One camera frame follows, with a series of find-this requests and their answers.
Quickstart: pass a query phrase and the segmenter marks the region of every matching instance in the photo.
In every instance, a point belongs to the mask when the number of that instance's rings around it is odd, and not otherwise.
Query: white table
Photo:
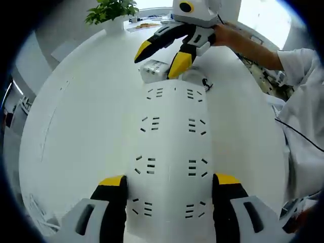
[[[126,171],[123,146],[134,97],[142,87],[134,56],[157,28],[92,36],[54,70],[25,124],[19,159],[25,205],[29,195],[59,218],[98,183]],[[171,63],[177,40],[151,58]],[[214,81],[208,92],[215,171],[239,178],[278,214],[286,186],[280,136],[263,94],[227,47],[198,57]]]

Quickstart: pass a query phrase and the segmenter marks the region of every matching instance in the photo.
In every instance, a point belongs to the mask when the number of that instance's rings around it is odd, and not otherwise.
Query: green leaves
[[[114,20],[123,15],[135,15],[139,11],[136,2],[133,0],[97,0],[99,5],[89,9],[90,12],[85,22],[89,24],[99,24],[107,20]]]

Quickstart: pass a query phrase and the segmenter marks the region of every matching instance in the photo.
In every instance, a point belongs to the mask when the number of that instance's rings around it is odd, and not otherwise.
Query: potted plant
[[[124,16],[134,16],[138,12],[136,2],[133,0],[97,0],[99,5],[89,9],[85,22],[88,24],[103,23],[107,33],[122,31],[124,29]]]

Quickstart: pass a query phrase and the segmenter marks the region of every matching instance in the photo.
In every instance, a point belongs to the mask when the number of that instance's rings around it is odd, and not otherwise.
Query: white sleeve
[[[287,84],[298,85],[310,70],[316,52],[311,49],[278,51],[278,56],[288,78]]]

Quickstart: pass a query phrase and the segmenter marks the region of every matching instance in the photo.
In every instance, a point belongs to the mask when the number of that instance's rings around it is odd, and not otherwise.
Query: white lab coat
[[[324,69],[315,51],[278,51],[288,78],[298,86],[278,115],[284,123],[324,149]],[[324,152],[290,128],[281,125],[290,148],[292,197],[313,194],[324,186]]]

